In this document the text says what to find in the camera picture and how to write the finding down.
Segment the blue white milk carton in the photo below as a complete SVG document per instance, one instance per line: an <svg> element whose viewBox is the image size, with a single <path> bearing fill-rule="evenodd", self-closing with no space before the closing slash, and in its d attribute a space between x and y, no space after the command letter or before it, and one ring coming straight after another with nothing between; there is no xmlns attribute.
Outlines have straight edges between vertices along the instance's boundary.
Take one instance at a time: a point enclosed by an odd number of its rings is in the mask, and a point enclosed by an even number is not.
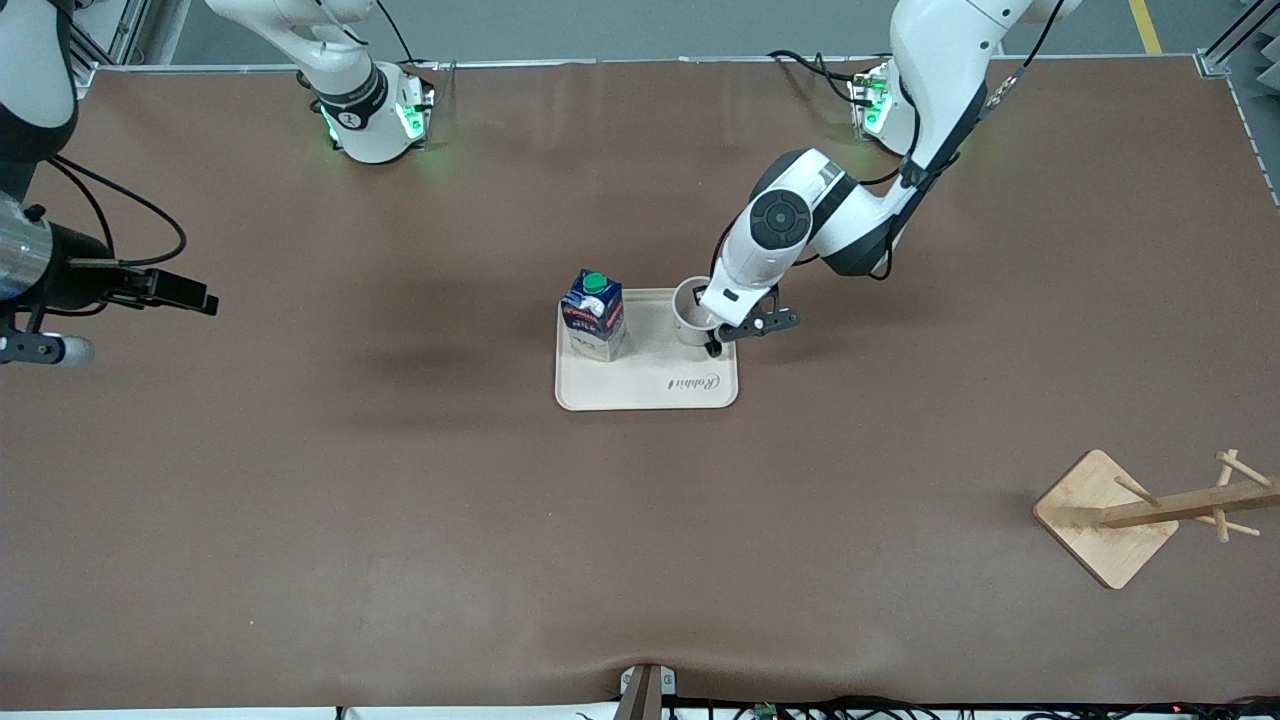
<svg viewBox="0 0 1280 720"><path fill-rule="evenodd" d="M626 336L623 286L600 272L581 269L559 301L570 347L579 355L612 363Z"/></svg>

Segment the brown table cover mat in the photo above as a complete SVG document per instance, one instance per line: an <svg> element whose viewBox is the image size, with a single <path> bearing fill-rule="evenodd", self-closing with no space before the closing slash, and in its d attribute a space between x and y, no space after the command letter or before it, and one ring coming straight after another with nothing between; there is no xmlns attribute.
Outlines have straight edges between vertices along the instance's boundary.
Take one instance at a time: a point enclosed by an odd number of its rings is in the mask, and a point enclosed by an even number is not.
<svg viewBox="0 0 1280 720"><path fill-rule="evenodd" d="M1280 208L1187 59L1041 60L902 234L812 264L726 409L567 413L557 302L707 272L782 152L774 63L462 69L436 142L330 150L284 72L104 72L68 156L186 228L216 316L0 366L0 708L1280 694L1280 511L1121 591L1033 519L1102 448L1155 493L1280 473Z"/></svg>

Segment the white smiley cup black handle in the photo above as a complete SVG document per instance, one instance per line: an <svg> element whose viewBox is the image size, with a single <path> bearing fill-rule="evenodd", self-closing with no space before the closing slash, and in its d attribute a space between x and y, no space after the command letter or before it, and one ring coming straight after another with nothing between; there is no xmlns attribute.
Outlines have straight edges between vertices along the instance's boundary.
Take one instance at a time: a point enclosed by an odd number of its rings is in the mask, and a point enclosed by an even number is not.
<svg viewBox="0 0 1280 720"><path fill-rule="evenodd" d="M671 307L675 331L684 345L704 348L716 341L716 329L722 322L700 305L701 293L709 283L708 275L694 275L681 282L673 291Z"/></svg>

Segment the aluminium frame profile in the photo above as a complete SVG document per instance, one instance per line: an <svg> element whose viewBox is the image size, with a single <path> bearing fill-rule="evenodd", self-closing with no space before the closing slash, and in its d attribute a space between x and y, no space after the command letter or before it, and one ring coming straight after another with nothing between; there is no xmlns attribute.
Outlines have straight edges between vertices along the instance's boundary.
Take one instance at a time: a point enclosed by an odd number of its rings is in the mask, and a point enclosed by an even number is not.
<svg viewBox="0 0 1280 720"><path fill-rule="evenodd" d="M1247 41L1256 36L1268 37L1271 44L1280 37L1280 0L1238 0L1242 10L1208 47L1194 54L1196 68L1202 78L1222 78L1229 73L1228 60Z"/></svg>
<svg viewBox="0 0 1280 720"><path fill-rule="evenodd" d="M82 64L141 65L166 0L72 0L70 53Z"/></svg>

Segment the metal table edge bracket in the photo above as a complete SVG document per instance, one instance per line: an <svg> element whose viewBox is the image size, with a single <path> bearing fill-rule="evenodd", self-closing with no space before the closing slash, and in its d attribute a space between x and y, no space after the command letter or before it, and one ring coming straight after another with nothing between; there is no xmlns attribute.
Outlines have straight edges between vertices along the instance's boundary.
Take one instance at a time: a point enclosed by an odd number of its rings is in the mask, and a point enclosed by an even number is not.
<svg viewBox="0 0 1280 720"><path fill-rule="evenodd" d="M622 696L613 720L678 720L666 701L676 698L677 676L673 669L640 664L626 670L620 687Z"/></svg>

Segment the cream rectangular tray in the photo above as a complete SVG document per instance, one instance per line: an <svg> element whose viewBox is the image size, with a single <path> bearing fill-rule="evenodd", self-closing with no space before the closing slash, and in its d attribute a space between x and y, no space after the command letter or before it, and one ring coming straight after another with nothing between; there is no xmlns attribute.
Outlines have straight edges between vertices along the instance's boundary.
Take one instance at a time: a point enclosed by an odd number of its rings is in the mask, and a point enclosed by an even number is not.
<svg viewBox="0 0 1280 720"><path fill-rule="evenodd" d="M650 411L722 409L739 396L739 356L730 345L717 357L686 345L673 299L687 304L680 288L625 290L626 328L620 355L604 363L572 346L557 322L556 400L566 410Z"/></svg>

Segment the wooden cup rack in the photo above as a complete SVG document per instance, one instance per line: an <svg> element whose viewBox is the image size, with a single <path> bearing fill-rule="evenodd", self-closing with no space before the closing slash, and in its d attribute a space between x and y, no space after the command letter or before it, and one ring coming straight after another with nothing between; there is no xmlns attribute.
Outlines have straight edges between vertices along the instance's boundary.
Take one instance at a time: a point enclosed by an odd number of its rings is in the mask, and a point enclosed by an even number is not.
<svg viewBox="0 0 1280 720"><path fill-rule="evenodd" d="M1219 474L1204 489L1155 495L1101 448L1083 454L1034 503L1033 518L1102 587L1117 591L1184 523L1213 528L1220 543L1260 530L1234 512L1280 507L1280 474L1245 464L1238 450L1215 455Z"/></svg>

